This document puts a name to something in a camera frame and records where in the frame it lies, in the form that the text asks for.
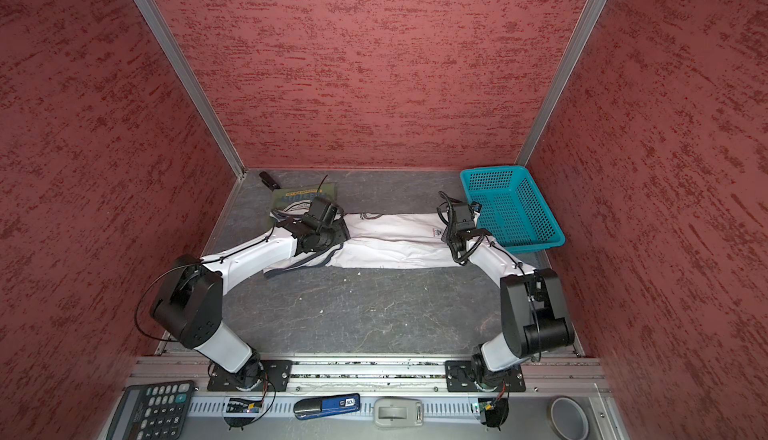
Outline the olive green tank top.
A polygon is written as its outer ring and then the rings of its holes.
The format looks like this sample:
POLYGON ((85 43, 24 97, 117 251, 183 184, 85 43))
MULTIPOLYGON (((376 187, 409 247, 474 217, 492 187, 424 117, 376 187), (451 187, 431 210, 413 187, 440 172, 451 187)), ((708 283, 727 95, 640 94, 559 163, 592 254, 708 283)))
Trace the olive green tank top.
POLYGON ((324 197, 333 202, 337 199, 337 185, 334 182, 277 189, 271 194, 269 217, 275 224, 286 220, 300 218, 309 209, 313 199, 324 197))

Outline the teal plastic basket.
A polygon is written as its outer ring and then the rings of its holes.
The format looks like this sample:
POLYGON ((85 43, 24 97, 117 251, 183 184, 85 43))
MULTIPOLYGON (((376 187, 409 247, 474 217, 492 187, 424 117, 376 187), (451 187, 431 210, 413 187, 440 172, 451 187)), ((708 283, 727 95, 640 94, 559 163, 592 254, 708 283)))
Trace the teal plastic basket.
POLYGON ((460 180, 477 220, 499 245, 517 255, 561 247, 566 237, 529 171, 523 166, 467 169, 460 180))

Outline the white grey-trimmed tank top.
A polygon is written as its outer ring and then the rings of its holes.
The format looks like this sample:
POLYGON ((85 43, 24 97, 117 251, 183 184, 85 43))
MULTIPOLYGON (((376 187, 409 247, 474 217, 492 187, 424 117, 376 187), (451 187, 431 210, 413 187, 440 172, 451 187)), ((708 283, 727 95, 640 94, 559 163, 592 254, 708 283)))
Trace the white grey-trimmed tank top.
POLYGON ((332 266, 345 269, 453 268, 443 223, 435 214, 387 214, 375 219, 360 214, 345 218, 350 238, 331 252, 312 258, 301 254, 264 270, 276 274, 293 266, 332 266))

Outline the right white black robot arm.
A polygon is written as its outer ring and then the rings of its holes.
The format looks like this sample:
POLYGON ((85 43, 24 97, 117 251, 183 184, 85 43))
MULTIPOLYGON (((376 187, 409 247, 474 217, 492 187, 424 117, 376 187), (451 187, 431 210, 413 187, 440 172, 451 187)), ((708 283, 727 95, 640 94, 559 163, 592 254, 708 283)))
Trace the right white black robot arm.
POLYGON ((522 363, 571 346, 575 330, 558 274, 531 267, 476 225, 481 206, 441 195, 436 208, 441 240, 452 260, 480 268, 499 287, 501 333, 479 346, 469 377, 482 390, 497 389, 522 363))

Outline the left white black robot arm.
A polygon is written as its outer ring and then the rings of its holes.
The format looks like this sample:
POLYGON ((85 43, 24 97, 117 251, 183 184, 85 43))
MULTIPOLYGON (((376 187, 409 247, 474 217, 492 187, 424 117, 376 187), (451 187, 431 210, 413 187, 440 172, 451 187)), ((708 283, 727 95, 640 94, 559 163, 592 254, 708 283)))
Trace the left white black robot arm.
POLYGON ((316 197, 303 214, 275 219, 255 239, 202 258, 179 257, 158 277, 150 316, 182 346, 209 359, 235 389, 263 387, 260 354, 224 322, 223 297, 259 272, 289 260, 303 266, 349 239, 342 207, 316 197))

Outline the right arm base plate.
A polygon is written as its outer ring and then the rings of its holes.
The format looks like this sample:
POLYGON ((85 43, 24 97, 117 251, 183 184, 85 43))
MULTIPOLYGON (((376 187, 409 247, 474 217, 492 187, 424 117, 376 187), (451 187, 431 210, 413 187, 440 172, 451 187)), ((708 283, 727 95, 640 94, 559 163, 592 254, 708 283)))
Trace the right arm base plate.
POLYGON ((526 391, 522 369, 515 365, 506 370, 491 371, 480 357, 471 360, 449 360, 445 364, 447 389, 456 392, 502 392, 521 393, 526 391))

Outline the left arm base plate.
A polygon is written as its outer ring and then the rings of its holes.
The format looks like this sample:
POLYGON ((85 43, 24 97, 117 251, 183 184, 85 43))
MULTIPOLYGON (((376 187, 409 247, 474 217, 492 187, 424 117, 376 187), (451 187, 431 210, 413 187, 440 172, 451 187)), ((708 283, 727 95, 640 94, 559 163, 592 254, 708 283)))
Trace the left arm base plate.
POLYGON ((245 382, 223 367, 209 362, 207 390, 210 392, 263 392, 272 387, 277 392, 284 392, 291 375, 293 362, 290 360, 261 360, 257 375, 247 377, 245 382))

